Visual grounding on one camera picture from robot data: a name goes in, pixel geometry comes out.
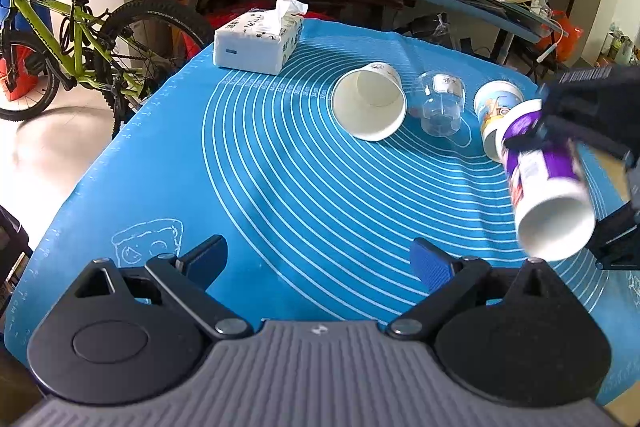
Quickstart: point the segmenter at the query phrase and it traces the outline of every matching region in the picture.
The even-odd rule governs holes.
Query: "blue silicone mat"
[[[346,134],[330,110],[332,84],[369,62],[393,65],[409,90],[425,71],[466,86],[464,125],[427,136],[407,117],[379,143]],[[482,153],[475,93],[513,71],[393,33],[305,22],[279,76],[212,65],[206,49],[171,78],[96,160],[59,211],[12,299],[9,350],[25,362],[44,314],[85,264],[120,266],[186,253],[214,233],[228,266],[209,293],[258,325],[272,319],[377,319],[427,295],[408,247],[425,237],[454,255],[497,266],[525,258],[514,233],[502,167]],[[621,204],[584,154],[600,217]],[[640,374],[640,279],[594,268],[586,251],[554,264],[609,337],[614,362],[600,401]]]

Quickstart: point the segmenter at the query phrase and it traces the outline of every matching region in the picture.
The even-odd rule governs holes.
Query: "gray gripper base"
[[[22,427],[614,427],[585,400],[555,409],[491,403],[449,380],[420,343],[374,322],[268,321],[216,344],[179,387],[146,402],[92,408],[44,401]]]

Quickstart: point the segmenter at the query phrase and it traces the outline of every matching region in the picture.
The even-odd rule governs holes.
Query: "tissue box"
[[[264,10],[251,10],[216,30],[213,63],[222,68],[278,74],[300,40],[303,18],[285,15],[279,35],[262,31]]]

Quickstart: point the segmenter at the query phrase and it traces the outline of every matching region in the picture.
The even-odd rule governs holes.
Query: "cartoon drawing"
[[[634,296],[634,304],[640,309],[640,277],[633,272],[628,273],[629,290]]]
[[[182,222],[178,219],[162,218],[115,233],[111,244],[116,249],[118,266],[141,264],[161,253],[180,255],[182,231]]]

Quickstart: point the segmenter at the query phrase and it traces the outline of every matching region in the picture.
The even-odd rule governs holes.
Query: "white tissue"
[[[213,63],[255,73],[278,74],[302,33],[307,6],[278,0],[275,10],[251,10],[216,30]]]
[[[260,23],[261,31],[269,35],[279,35],[285,15],[304,15],[309,6],[296,0],[277,0],[276,9],[264,12]]]

